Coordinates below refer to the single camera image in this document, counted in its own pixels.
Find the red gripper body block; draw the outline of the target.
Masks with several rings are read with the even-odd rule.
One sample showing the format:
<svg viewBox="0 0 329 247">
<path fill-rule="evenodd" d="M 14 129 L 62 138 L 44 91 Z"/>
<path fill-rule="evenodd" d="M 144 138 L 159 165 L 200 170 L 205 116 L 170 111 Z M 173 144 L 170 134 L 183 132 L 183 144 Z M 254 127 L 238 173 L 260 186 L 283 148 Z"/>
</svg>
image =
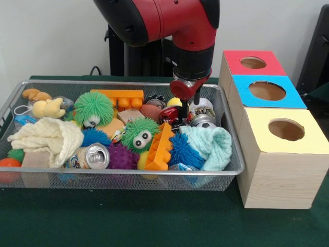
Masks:
<svg viewBox="0 0 329 247">
<path fill-rule="evenodd" d="M 201 89 L 203 84 L 208 81 L 212 70 L 209 74 L 202 78 L 187 79 L 178 74 L 178 72 L 173 70 L 173 81 L 170 82 L 170 90 L 172 94 L 181 99 L 188 101 L 191 98 L 194 100 L 194 95 L 197 89 Z"/>
</svg>

